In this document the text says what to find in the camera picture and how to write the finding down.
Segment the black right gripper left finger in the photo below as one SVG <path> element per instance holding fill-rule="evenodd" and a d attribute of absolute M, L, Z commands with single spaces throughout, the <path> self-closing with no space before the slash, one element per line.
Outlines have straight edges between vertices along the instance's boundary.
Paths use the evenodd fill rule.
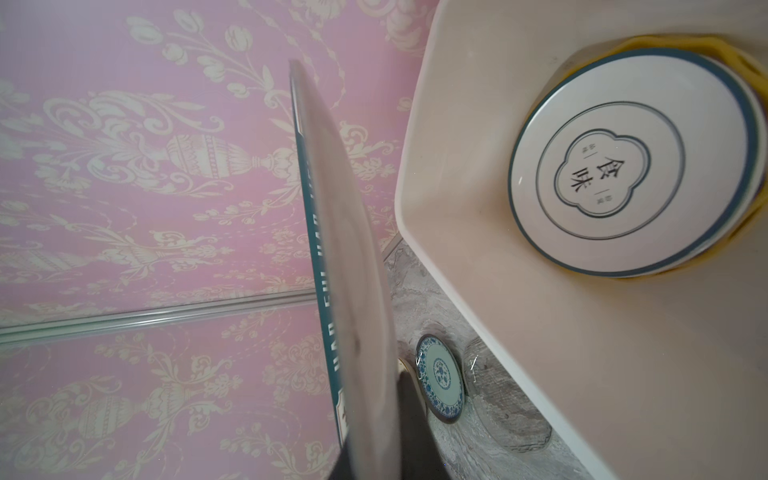
<path fill-rule="evenodd" d="M 354 472 L 347 447 L 342 449 L 328 480 L 354 480 Z"/>

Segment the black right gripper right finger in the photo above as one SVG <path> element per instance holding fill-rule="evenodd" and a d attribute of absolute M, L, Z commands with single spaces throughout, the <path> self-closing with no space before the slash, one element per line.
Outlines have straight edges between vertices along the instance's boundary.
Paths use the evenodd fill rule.
<path fill-rule="evenodd" d="M 450 475 L 431 433 L 424 402 L 412 376 L 401 372 L 397 381 L 401 435 L 401 478 L 404 480 L 449 480 Z"/>

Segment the teal blue floral plate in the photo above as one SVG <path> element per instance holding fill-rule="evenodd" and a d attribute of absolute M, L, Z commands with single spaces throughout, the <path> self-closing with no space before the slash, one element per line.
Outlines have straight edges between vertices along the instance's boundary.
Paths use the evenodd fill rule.
<path fill-rule="evenodd" d="M 459 364 L 438 337 L 425 334 L 417 344 L 418 381 L 427 407 L 440 421 L 455 423 L 465 404 L 465 389 Z"/>

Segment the white plate green lettered rim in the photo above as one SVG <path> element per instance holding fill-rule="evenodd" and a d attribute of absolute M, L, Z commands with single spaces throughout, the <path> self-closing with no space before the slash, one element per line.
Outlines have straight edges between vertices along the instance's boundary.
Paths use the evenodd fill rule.
<path fill-rule="evenodd" d="M 290 92 L 339 441 L 356 479 L 397 479 L 397 350 L 382 256 L 340 129 L 298 60 Z"/>

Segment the white plate black quatrefoil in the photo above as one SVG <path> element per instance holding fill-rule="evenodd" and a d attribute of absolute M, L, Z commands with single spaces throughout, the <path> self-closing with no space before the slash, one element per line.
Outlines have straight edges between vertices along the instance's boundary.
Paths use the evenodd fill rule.
<path fill-rule="evenodd" d="M 766 172 L 767 119 L 719 63 L 640 53 L 545 95 L 514 146 L 508 195 L 549 261 L 606 277 L 668 260 L 723 223 Z"/>

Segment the yellow dotted scalloped plate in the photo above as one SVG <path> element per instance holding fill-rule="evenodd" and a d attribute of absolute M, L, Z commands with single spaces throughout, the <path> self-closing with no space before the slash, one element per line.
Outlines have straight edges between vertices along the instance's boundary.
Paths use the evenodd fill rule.
<path fill-rule="evenodd" d="M 722 70 L 733 73 L 736 79 L 742 80 L 747 85 L 747 89 L 759 101 L 757 109 L 762 114 L 767 113 L 767 69 L 747 52 L 716 36 L 646 35 L 629 38 L 601 55 L 567 70 L 548 94 L 554 95 L 570 81 L 611 60 L 629 58 L 640 53 L 656 55 L 669 53 L 673 56 L 683 56 L 688 60 L 698 55 L 712 64 L 719 63 Z M 696 241 L 692 247 L 687 247 L 680 254 L 675 254 L 668 260 L 648 267 L 626 273 L 608 273 L 606 276 L 633 278 L 660 275 L 692 267 L 718 255 L 743 229 L 754 222 L 754 218 L 760 212 L 767 209 L 767 173 L 754 169 L 752 179 L 757 182 L 754 194 L 749 196 L 737 193 L 734 196 L 734 206 L 726 210 L 731 216 L 724 217 L 721 225 L 704 235 L 700 241 Z"/>

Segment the cream plate with painted willow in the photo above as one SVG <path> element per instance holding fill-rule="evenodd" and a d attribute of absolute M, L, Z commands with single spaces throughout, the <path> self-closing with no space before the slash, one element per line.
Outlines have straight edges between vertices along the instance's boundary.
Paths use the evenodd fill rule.
<path fill-rule="evenodd" d="M 422 412 L 424 415 L 427 415 L 428 412 L 428 406 L 427 402 L 424 398 L 423 392 L 421 390 L 421 386 L 418 379 L 418 374 L 412 367 L 412 365 L 405 359 L 399 358 L 398 359 L 398 372 L 401 374 L 406 374 L 408 378 L 410 379 L 413 388 L 415 390 L 416 396 L 418 398 L 418 402 L 420 407 L 422 408 Z"/>

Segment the white plastic bin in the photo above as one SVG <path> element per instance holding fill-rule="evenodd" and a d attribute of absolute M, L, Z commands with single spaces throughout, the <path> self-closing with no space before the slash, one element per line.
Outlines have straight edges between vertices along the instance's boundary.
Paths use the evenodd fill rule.
<path fill-rule="evenodd" d="M 767 475 L 767 218 L 639 280 L 544 259 L 507 194 L 515 137 L 566 68 L 626 37 L 716 34 L 767 58 L 763 1 L 442 1 L 395 198 L 403 237 L 587 470 Z"/>

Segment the clear glass oval plate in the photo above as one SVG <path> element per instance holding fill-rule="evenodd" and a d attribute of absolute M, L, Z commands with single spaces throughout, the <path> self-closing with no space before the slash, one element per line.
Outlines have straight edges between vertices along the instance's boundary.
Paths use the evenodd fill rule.
<path fill-rule="evenodd" d="M 553 429 L 487 345 L 476 337 L 463 352 L 463 380 L 481 424 L 502 448 L 545 448 Z"/>

